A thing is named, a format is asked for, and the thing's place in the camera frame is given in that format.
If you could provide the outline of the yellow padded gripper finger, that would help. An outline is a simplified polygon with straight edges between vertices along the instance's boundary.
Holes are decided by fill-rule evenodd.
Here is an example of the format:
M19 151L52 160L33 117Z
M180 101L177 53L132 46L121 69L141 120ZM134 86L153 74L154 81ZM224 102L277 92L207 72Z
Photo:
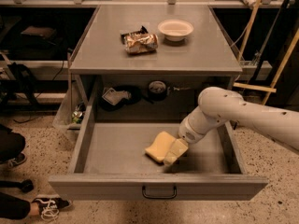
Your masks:
M188 150L188 148L189 145L186 141L181 138L176 139L165 155L164 164L172 165Z

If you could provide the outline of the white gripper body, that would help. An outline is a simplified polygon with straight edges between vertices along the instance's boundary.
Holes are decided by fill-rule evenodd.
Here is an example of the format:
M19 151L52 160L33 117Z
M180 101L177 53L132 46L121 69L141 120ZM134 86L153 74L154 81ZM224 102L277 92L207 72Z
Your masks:
M206 134L221 125L225 124L227 119L213 118L206 115L199 106L191 112L180 123L178 136L188 144L195 144L202 140Z

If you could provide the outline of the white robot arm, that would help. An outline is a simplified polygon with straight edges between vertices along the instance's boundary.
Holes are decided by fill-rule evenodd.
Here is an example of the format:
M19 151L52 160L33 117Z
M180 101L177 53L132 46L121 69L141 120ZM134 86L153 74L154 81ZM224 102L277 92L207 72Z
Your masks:
M247 102L235 92L218 87L202 90L198 106L180 123L177 139L167 151L163 163L172 165L206 134L228 121L252 129L279 145L299 153L299 113Z

